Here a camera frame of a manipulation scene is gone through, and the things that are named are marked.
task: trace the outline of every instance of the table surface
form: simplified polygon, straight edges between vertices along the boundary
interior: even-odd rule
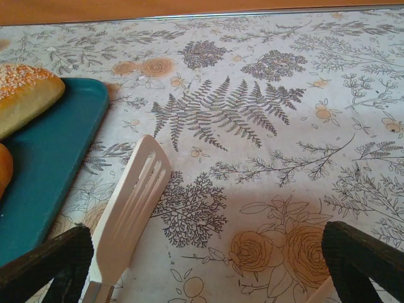
[[[328,275],[330,220],[403,251],[403,19],[384,10],[0,28],[0,61],[109,87],[51,235],[78,222],[94,230],[133,146],[154,134],[174,171],[115,301],[303,303]]]

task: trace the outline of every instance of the teal tray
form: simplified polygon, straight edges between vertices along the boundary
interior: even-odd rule
[[[15,170],[0,200],[0,266],[43,241],[107,110],[102,82],[62,80],[62,98],[2,142]]]

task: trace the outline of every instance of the bun crust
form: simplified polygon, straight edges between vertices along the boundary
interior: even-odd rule
[[[63,81],[44,68],[0,65],[0,140],[47,110],[64,89]]]

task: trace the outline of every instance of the slotted spatula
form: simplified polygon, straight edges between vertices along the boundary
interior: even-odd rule
[[[90,285],[82,303],[109,302],[170,175],[161,146],[152,136],[142,137],[94,231]]]

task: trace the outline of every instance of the sesame seeds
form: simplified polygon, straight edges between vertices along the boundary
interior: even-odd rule
[[[14,95],[23,85],[35,86],[36,80],[44,80],[53,74],[44,68],[23,64],[0,64],[0,100]]]

